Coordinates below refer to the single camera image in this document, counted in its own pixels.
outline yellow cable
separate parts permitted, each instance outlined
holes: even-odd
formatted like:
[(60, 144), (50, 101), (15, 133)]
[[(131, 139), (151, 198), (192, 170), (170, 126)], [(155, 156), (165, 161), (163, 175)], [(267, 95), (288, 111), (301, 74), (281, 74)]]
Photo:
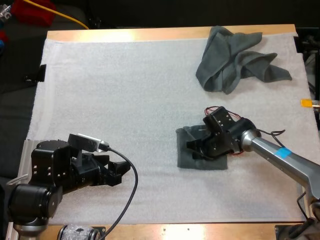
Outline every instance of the yellow cable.
[(48, 12), (57, 14), (57, 15), (59, 15), (59, 16), (61, 16), (61, 17), (64, 17), (64, 18), (69, 19), (69, 20), (71, 20), (71, 21), (74, 21), (74, 22), (76, 22), (77, 24), (80, 24), (81, 26), (83, 26), (85, 29), (89, 29), (83, 22), (81, 22), (81, 21), (79, 21), (79, 20), (77, 20), (77, 19), (75, 19), (75, 18), (73, 18), (73, 17), (70, 17), (70, 16), (65, 15), (65, 14), (63, 14), (63, 13), (61, 13), (61, 12), (58, 12), (58, 11), (52, 10), (52, 9), (47, 8), (47, 7), (45, 7), (45, 6), (39, 5), (39, 4), (37, 4), (37, 3), (33, 2), (33, 1), (30, 1), (30, 0), (23, 0), (23, 1), (25, 1), (26, 3), (31, 4), (31, 5), (33, 5), (33, 6), (36, 6), (36, 7), (38, 7), (38, 8), (44, 9), (44, 10), (46, 10), (46, 11), (48, 11)]

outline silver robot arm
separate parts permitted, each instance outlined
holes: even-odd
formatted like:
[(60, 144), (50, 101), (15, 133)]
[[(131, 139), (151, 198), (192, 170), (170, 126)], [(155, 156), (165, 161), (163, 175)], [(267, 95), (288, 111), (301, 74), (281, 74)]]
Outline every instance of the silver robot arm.
[(256, 129), (242, 134), (241, 148), (245, 152), (256, 152), (303, 186), (308, 205), (312, 207), (314, 216), (320, 219), (320, 165), (263, 139)]

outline white foam sheet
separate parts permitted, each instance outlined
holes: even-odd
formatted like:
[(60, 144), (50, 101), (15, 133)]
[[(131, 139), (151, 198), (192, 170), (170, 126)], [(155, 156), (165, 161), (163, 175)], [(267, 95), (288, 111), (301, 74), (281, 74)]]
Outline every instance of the white foam sheet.
[[(292, 81), (242, 79), (229, 95), (205, 92), (195, 76), (206, 39), (127, 43), (46, 40), (44, 83), (35, 96), (28, 139), (103, 139), (136, 166), (139, 184), (120, 223), (300, 221), (301, 188), (254, 152), (228, 156), (228, 170), (177, 168), (176, 129), (202, 124), (205, 107), (225, 106), (265, 131), (282, 130), (286, 147), (319, 163), (319, 138), (294, 33), (266, 35), (252, 48), (278, 53), (272, 64)], [(110, 153), (112, 161), (120, 161)], [(92, 186), (63, 196), (52, 224), (111, 224), (134, 185)]]

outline crumpled gray towel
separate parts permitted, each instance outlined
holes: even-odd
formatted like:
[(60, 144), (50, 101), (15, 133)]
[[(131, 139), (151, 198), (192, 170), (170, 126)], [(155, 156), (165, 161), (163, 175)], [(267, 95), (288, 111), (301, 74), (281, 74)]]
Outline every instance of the crumpled gray towel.
[(187, 142), (196, 139), (202, 139), (210, 135), (206, 125), (184, 126), (176, 131), (178, 159), (177, 166), (182, 169), (197, 169), (197, 170), (226, 170), (228, 169), (227, 155), (222, 155), (219, 158), (213, 159), (210, 157), (193, 158), (192, 149), (187, 148)]
[(203, 89), (229, 94), (240, 79), (253, 76), (265, 83), (292, 80), (287, 70), (270, 64), (276, 53), (244, 51), (261, 39), (261, 32), (233, 34), (222, 26), (212, 27), (195, 74)]

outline wooden table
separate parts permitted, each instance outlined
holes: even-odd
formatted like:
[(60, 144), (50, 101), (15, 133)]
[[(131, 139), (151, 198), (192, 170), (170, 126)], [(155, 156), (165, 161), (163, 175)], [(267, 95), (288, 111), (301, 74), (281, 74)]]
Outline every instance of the wooden table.
[[(295, 32), (293, 24), (227, 26), (233, 33), (264, 35)], [(68, 42), (134, 42), (207, 38), (210, 27), (49, 31), (47, 38)], [(62, 226), (50, 225), (40, 240), (55, 240)], [(275, 223), (192, 223), (118, 225), (108, 240), (274, 240)]]

